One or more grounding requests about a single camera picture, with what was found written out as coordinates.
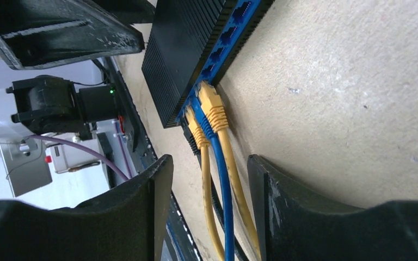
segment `yellow ethernet cable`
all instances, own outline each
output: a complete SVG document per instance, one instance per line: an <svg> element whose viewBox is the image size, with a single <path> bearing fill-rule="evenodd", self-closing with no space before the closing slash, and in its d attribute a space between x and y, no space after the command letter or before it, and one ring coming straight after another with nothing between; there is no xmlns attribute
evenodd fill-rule
<svg viewBox="0 0 418 261"><path fill-rule="evenodd" d="M222 145L222 151L224 153L231 186L233 188L233 193L235 194L235 200L239 208L241 219L243 220L244 226L246 226L249 238L255 247L257 255L260 257L257 230L254 226L254 222L246 202L243 187L241 186L238 169L236 168L235 156L233 154L230 138L228 136L228 120L226 118L222 99L217 94L216 89L209 83L201 82L198 87L199 90L197 96L201 102L201 108L209 120L213 131L218 134Z"/></svg>
<svg viewBox="0 0 418 261"><path fill-rule="evenodd" d="M198 149L201 150L201 174L202 174L202 191L204 201L204 214L206 216L207 229L211 236L212 244L216 248L217 255L220 260L225 259L225 250L222 242L220 241L219 234L217 232L216 220L214 218L214 211L212 209L212 193L211 193L211 166L209 163L209 146L210 143L206 139L201 126L196 121L194 111L191 107L186 110L186 118L188 121L188 128L190 129Z"/></svg>

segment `blue ethernet cable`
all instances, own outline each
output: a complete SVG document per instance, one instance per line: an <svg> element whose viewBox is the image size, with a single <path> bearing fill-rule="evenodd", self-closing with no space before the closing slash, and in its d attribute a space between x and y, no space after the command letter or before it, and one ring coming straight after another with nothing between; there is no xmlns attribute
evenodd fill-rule
<svg viewBox="0 0 418 261"><path fill-rule="evenodd" d="M195 112L196 120L201 126L204 134L211 142L214 154L217 160L217 169L219 171L220 186L222 188L222 203L224 212L225 227L225 261L235 260L235 228L233 224L233 205L231 198L230 180L226 168L225 157L223 155L222 146L219 137L212 130L206 115L201 109L199 100L194 97L192 99L192 108Z"/></svg>

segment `metal plate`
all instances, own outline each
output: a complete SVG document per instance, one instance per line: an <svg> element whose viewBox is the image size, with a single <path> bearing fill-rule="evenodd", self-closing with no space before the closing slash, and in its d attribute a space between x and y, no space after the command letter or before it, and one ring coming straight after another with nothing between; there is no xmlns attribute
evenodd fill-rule
<svg viewBox="0 0 418 261"><path fill-rule="evenodd" d="M45 145L41 140L31 138L24 141L27 146L21 146L21 138L0 139L1 155L14 197L52 182L45 162Z"/></svg>

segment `purple cable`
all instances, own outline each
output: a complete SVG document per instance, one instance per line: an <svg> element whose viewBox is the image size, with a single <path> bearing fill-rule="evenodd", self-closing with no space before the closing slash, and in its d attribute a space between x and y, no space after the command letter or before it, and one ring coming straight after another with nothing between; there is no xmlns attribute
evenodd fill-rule
<svg viewBox="0 0 418 261"><path fill-rule="evenodd" d="M116 133L120 133L120 130L118 128L118 124L114 124L114 127L116 128ZM126 163L126 168L127 168L127 172L129 173L129 176L132 178L132 171L131 168L129 166L129 161L127 160L126 157L126 152L124 151L124 145L122 144L122 139L121 136L118 135L118 141L119 141L119 145L121 146L121 152L122 152L122 158L124 159L124 162Z"/></svg>
<svg viewBox="0 0 418 261"><path fill-rule="evenodd" d="M41 135L31 135L29 136L30 138L33 139L39 139L39 140L45 140L45 141L51 141L51 142L56 142L56 143L60 143L60 144L64 144L64 145L68 145L74 148L77 148L81 151L87 152L89 154L91 154L94 157L97 157L99 160L103 161L105 164L107 164L108 167L110 167L114 172L116 172L116 174L118 174L121 178L123 178L125 181L129 180L129 178L124 174L124 172L122 172L116 165L114 165L114 163L112 163L109 159L107 159L105 156L103 156L102 154L91 150L85 146L82 146L81 144L77 144L68 140L63 140L63 139L59 139L59 138L54 138L54 137L47 137L47 136L41 136Z"/></svg>

